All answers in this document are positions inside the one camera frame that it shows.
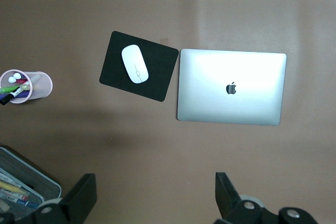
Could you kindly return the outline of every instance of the pen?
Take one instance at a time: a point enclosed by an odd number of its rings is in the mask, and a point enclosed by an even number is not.
[[[30,81],[32,82],[32,84],[37,81],[38,79],[40,79],[41,76],[39,74],[34,75],[33,77],[31,77]],[[22,85],[26,85],[29,84],[29,81],[26,81],[24,84]],[[23,91],[22,88],[18,87],[14,92],[9,93],[8,95],[6,95],[4,98],[2,98],[0,100],[0,103],[2,105],[6,105],[11,99],[17,97],[17,95],[19,95],[21,92]]]
[[[21,188],[18,188],[16,186],[13,186],[13,185],[10,185],[10,184],[7,184],[6,182],[3,182],[3,181],[0,181],[0,187],[5,188],[7,190],[10,190],[14,193],[27,195],[27,192],[22,190]]]

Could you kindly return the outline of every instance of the pencil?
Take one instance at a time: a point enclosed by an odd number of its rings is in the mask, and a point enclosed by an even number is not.
[[[18,194],[23,194],[23,195],[27,195],[27,192],[25,190],[22,190],[16,186],[12,186],[10,184],[7,184],[6,182],[3,182],[2,180],[0,180],[0,187],[7,189],[9,191],[12,191],[14,193],[18,193]]]

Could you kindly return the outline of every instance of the laptop lid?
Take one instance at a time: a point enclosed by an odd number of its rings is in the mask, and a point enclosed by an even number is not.
[[[278,125],[286,55],[182,49],[177,119]]]

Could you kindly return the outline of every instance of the green marker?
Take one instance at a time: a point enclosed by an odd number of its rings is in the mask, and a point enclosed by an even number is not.
[[[16,90],[19,86],[4,87],[0,89],[0,94],[11,93]]]

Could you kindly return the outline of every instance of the marker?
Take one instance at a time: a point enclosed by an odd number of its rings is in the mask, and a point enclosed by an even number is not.
[[[9,77],[8,82],[9,83],[25,83],[27,79],[15,79],[14,77]]]
[[[13,82],[10,82],[9,80],[8,80],[8,82],[9,83],[25,83],[27,81],[27,79],[15,79],[15,81],[13,81]]]
[[[31,79],[30,79],[30,81],[32,82],[32,84],[34,83],[34,82],[36,82],[38,79],[40,79],[41,78],[41,76],[39,75],[39,74],[36,74],[36,75],[34,75],[33,77],[31,77]],[[14,92],[11,92],[11,93],[9,93],[8,95],[6,95],[4,98],[2,98],[1,100],[0,100],[0,103],[2,104],[2,105],[6,105],[11,99],[13,99],[13,98],[15,98],[15,97],[17,97],[21,92],[23,91],[23,89],[21,89],[21,87],[19,87],[18,89],[16,89]]]
[[[12,198],[15,198],[15,199],[21,199],[21,200],[25,200],[25,201],[28,200],[28,196],[25,196],[25,195],[22,195],[22,194],[17,194],[17,193],[14,193],[12,191],[6,190],[4,188],[0,188],[0,195],[5,195],[5,196],[8,196],[8,197],[12,197]]]
[[[21,200],[21,199],[16,199],[16,198],[13,198],[13,197],[2,195],[1,193],[0,193],[0,198],[7,199],[11,202],[15,202],[15,203],[18,203],[20,205],[24,205],[26,207],[30,207],[30,208],[34,208],[34,209],[38,208],[38,206],[39,206],[38,203],[31,202],[31,201],[25,201],[25,200]]]
[[[22,84],[22,85],[20,86],[20,88],[21,88],[22,90],[30,90],[30,85],[28,85],[28,84]]]
[[[7,94],[0,94],[0,100],[4,98]],[[16,98],[26,98],[29,95],[29,90],[22,91],[16,96]]]
[[[16,90],[19,86],[11,86],[11,87],[4,87],[0,88],[0,94],[11,93]]]
[[[22,75],[21,75],[20,73],[15,73],[15,74],[13,74],[13,77],[14,77],[15,79],[21,79],[21,78],[22,78]]]

